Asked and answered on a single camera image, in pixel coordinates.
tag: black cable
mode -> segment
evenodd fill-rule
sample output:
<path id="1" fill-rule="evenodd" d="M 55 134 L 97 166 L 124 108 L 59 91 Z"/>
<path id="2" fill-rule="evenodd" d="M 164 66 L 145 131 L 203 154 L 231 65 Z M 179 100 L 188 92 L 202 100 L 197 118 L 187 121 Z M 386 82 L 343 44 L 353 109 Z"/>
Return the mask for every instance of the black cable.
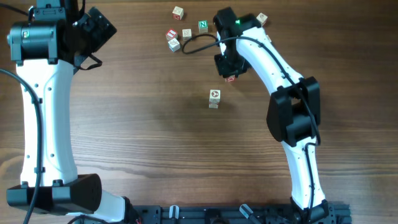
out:
<path id="1" fill-rule="evenodd" d="M 0 3 L 0 7 L 5 7 L 6 9 L 12 10 L 14 12 L 21 13 L 22 15 L 25 15 L 25 16 L 29 16 L 29 14 L 27 12 L 24 12 L 24 11 L 22 11 L 20 9 L 17 9 L 16 7 L 12 7 L 12 6 L 4 4 L 4 3 Z"/>
<path id="2" fill-rule="evenodd" d="M 0 68 L 0 73 L 6 74 L 9 77 L 17 80 L 22 86 L 24 86 L 25 91 L 28 91 L 30 97 L 32 97 L 32 103 L 35 106 L 36 112 L 36 122 L 37 122 L 37 165 L 36 165 L 36 183 L 35 190 L 33 193 L 32 200 L 30 201 L 29 209 L 26 213 L 24 224 L 29 222 L 30 216 L 32 215 L 33 209 L 35 207 L 35 203 L 37 200 L 37 196 L 39 194 L 40 182 L 42 180 L 42 115 L 40 113 L 40 105 L 39 99 L 36 93 L 33 91 L 32 87 L 29 86 L 28 83 L 25 82 L 21 77 L 9 72 L 7 70 Z"/>
<path id="3" fill-rule="evenodd" d="M 245 40 L 253 41 L 253 42 L 255 42 L 256 44 L 258 44 L 260 47 L 262 47 L 264 50 L 266 50 L 266 51 L 268 52 L 268 54 L 272 57 L 272 59 L 274 60 L 274 62 L 275 62 L 275 63 L 278 65 L 278 67 L 280 68 L 281 72 L 284 74 L 285 78 L 290 82 L 290 84 L 292 84 L 292 86 L 294 87 L 294 90 L 295 90 L 296 93 L 298 94 L 298 97 L 301 99 L 301 102 L 303 103 L 303 105 L 304 105 L 304 107 L 305 107 L 305 110 L 307 111 L 307 113 L 308 113 L 308 115 L 309 115 L 309 117 L 310 117 L 311 125 L 312 125 L 312 128 L 315 130 L 315 135 L 316 135 L 316 140 L 317 140 L 316 143 L 312 143 L 312 142 L 306 143 L 306 145 L 304 146 L 304 149 L 303 149 L 303 150 L 305 151 L 305 156 L 306 156 L 306 158 L 307 158 L 308 172 L 309 172 L 309 174 L 310 174 L 310 182 L 311 182 L 311 186 L 310 186 L 310 187 L 312 188 L 312 192 L 311 192 L 311 195 L 312 195 L 312 196 L 311 196 L 311 199 L 310 199 L 310 206 L 309 206 L 309 208 L 308 208 L 308 215 L 307 215 L 307 223 L 310 223 L 310 222 L 311 222 L 312 207 L 313 207 L 313 198 L 314 198 L 314 196 L 315 196 L 315 186 L 314 186 L 314 181 L 313 181 L 313 174 L 312 174 L 310 156 L 309 156 L 309 153 L 308 153 L 308 147 L 309 147 L 309 146 L 314 146 L 314 147 L 320 146 L 320 144 L 321 144 L 321 137 L 320 137 L 319 129 L 318 129 L 318 126 L 317 126 L 317 122 L 315 121 L 315 118 L 314 118 L 314 116 L 313 116 L 313 114 L 312 114 L 312 112 L 311 112 L 311 109 L 310 109 L 310 107 L 309 107 L 307 101 L 305 100 L 305 98 L 304 98 L 302 92 L 297 88 L 297 86 L 295 85 L 295 83 L 294 83 L 293 80 L 291 79 L 290 75 L 285 71 L 285 68 L 282 66 L 282 64 L 280 64 L 280 62 L 279 62 L 278 59 L 275 57 L 275 55 L 274 55 L 263 43 L 261 43 L 260 41 L 258 41 L 258 40 L 256 40 L 256 39 L 253 39 L 253 38 L 250 38 L 250 37 L 242 37 L 242 36 L 240 36 L 240 37 L 228 37 L 228 38 L 225 38 L 225 39 L 223 39 L 223 40 L 216 41 L 216 42 L 214 42 L 214 43 L 212 43 L 212 44 L 208 44 L 208 45 L 206 45 L 206 46 L 204 46 L 204 47 L 200 47 L 199 49 L 192 50 L 192 51 L 190 51 L 190 52 L 185 52 L 185 51 L 184 51 L 185 46 L 186 46 L 186 44 L 187 44 L 189 41 L 194 40 L 194 39 L 196 39 L 197 37 L 200 37 L 200 36 L 203 36 L 203 35 L 205 35 L 205 34 L 200 34 L 200 35 L 197 35 L 197 36 L 194 36 L 194 37 L 188 39 L 188 40 L 182 45 L 182 52 L 183 52 L 184 54 L 193 54 L 193 53 L 199 52 L 199 51 L 201 51 L 201 50 L 205 50 L 205 49 L 207 49 L 207 48 L 210 48 L 210 47 L 212 47 L 212 46 L 218 45 L 218 44 L 220 44 L 220 43 L 223 43 L 223 42 L 226 42 L 226 41 L 230 41 L 230 40 L 236 40 L 236 39 L 245 39 Z"/>
<path id="4" fill-rule="evenodd" d="M 97 57 L 95 57 L 93 54 L 89 55 L 89 58 L 93 59 L 96 63 L 90 65 L 88 68 L 82 68 L 80 66 L 75 65 L 76 68 L 83 70 L 83 71 L 88 71 L 91 70 L 93 68 L 98 68 L 102 66 L 102 61 L 100 59 L 98 59 Z"/>
<path id="5" fill-rule="evenodd" d="M 30 21 L 32 21 L 32 19 L 33 19 L 33 16 L 34 16 L 34 11 L 36 10 L 36 8 L 35 7 L 30 7 L 30 9 L 29 9 L 29 12 L 28 12 L 28 16 L 27 16 L 27 20 L 30 22 Z"/>
<path id="6" fill-rule="evenodd" d="M 207 48 L 204 48 L 204 49 L 199 48 L 199 49 L 193 50 L 193 51 L 191 51 L 191 52 L 185 52 L 185 51 L 184 51 L 185 46 L 187 45 L 187 43 L 189 43 L 191 40 L 195 40 L 196 38 L 198 38 L 198 37 L 203 37 L 203 36 L 212 37 L 212 38 L 214 38 L 216 41 L 218 40 L 217 37 L 215 37 L 214 35 L 211 35 L 211 34 L 199 34 L 199 35 L 193 36 L 193 37 L 189 38 L 187 41 L 185 41 L 185 43 L 182 45 L 182 48 L 181 48 L 182 53 L 184 53 L 184 54 L 193 54 L 193 53 L 199 52 L 199 51 L 201 51 L 201 50 L 205 50 L 205 49 L 207 49 L 207 48 L 209 48 L 209 47 L 212 47 L 212 46 L 216 45 L 216 44 L 213 44 L 213 45 L 211 45 L 211 46 L 209 46 L 209 47 L 207 47 Z"/>
<path id="7" fill-rule="evenodd" d="M 109 224 L 107 221 L 105 221 L 105 220 L 100 220 L 99 218 L 93 218 L 93 217 L 89 217 L 89 216 L 87 216 L 87 215 L 79 215 L 79 216 L 77 216 L 77 217 L 75 217 L 75 218 L 72 218 L 69 222 L 68 222 L 68 224 L 72 224 L 72 223 L 74 223 L 75 221 L 77 221 L 77 220 L 83 220 L 83 222 L 84 222 L 84 219 L 87 219 L 87 220 L 91 220 L 91 221 L 94 221 L 94 222 L 100 222 L 100 223 L 103 223 L 103 224 Z"/>
<path id="8" fill-rule="evenodd" d="M 81 9 L 79 11 L 79 16 L 81 19 L 84 15 L 85 15 L 85 11 L 86 11 L 86 0 L 83 0 L 83 2 L 81 3 Z"/>

